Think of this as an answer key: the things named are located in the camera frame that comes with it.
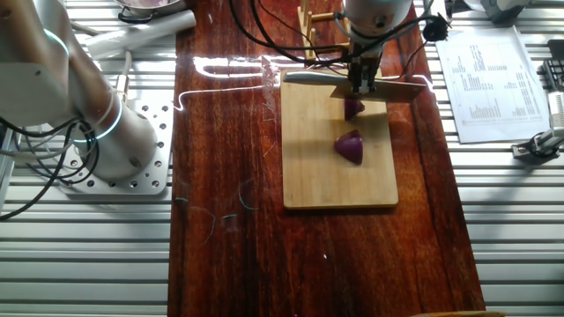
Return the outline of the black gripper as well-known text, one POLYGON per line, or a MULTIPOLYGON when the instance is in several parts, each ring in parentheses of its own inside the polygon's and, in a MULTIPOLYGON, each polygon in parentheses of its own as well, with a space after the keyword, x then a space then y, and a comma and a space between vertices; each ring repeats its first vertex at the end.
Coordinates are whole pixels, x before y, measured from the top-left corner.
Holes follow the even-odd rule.
POLYGON ((375 76, 382 60, 381 45, 355 57, 362 49, 363 46, 356 42, 349 46, 349 56, 352 60, 348 63, 348 77, 353 93, 372 92, 375 89, 375 76))

